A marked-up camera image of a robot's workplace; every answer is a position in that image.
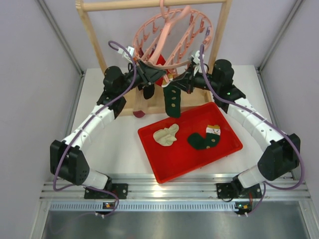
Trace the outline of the black white striped sock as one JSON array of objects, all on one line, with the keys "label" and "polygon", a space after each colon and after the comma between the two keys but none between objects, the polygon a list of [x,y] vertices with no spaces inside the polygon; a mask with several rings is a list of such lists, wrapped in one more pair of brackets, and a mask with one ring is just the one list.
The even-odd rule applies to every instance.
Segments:
[{"label": "black white striped sock", "polygon": [[149,100],[153,97],[155,93],[155,86],[154,85],[149,85],[149,86],[144,86],[143,87],[143,96],[145,100]]}]

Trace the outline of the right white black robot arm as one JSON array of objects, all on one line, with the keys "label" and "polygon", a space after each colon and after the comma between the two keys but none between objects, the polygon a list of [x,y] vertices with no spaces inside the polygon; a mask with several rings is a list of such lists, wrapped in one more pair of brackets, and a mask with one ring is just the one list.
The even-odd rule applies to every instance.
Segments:
[{"label": "right white black robot arm", "polygon": [[191,62],[170,84],[187,93],[192,93],[195,88],[209,90],[217,106],[240,123],[263,152],[256,165],[232,179],[230,198],[245,197],[251,187],[260,183],[270,185],[275,179],[302,166],[300,138],[296,134],[287,135],[255,110],[245,94],[234,85],[234,70],[228,60],[217,60],[211,74],[198,72],[199,67],[204,69],[205,64]]}]

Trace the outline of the beige purple striped sock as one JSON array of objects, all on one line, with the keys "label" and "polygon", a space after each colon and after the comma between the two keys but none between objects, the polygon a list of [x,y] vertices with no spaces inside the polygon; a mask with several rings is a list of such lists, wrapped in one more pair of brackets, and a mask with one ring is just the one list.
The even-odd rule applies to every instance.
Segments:
[{"label": "beige purple striped sock", "polygon": [[133,115],[136,118],[142,118],[146,115],[148,103],[143,95],[143,90],[136,89],[135,103],[133,107]]}]

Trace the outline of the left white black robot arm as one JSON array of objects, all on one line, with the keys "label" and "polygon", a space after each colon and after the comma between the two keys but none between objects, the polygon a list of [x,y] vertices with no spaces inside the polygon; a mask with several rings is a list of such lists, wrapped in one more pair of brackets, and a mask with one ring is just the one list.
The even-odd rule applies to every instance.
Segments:
[{"label": "left white black robot arm", "polygon": [[85,151],[102,129],[122,112],[127,92],[138,86],[151,86],[166,74],[166,70],[148,66],[142,61],[130,65],[127,73],[117,66],[108,67],[104,72],[104,90],[92,112],[71,134],[50,145],[50,171],[54,183],[62,178],[72,186],[94,190],[102,198],[113,195],[112,179],[90,168]]}]

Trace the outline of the green sock yellow dots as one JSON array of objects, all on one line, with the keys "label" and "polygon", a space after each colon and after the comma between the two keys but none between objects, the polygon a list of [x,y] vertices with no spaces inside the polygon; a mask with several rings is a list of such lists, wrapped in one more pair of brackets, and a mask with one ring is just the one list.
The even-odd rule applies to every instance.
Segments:
[{"label": "green sock yellow dots", "polygon": [[174,86],[167,86],[163,89],[165,112],[169,117],[179,118],[181,115],[181,90]]}]

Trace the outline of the pink round clip hanger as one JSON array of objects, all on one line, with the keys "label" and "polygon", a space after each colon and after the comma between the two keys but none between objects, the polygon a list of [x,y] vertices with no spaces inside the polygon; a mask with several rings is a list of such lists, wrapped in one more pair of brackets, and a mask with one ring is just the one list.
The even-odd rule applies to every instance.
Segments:
[{"label": "pink round clip hanger", "polygon": [[213,39],[213,24],[201,11],[190,5],[184,8],[164,6],[160,13],[147,20],[133,39],[134,58],[177,75],[177,69],[189,64],[189,56],[196,52],[200,41],[204,48]]}]

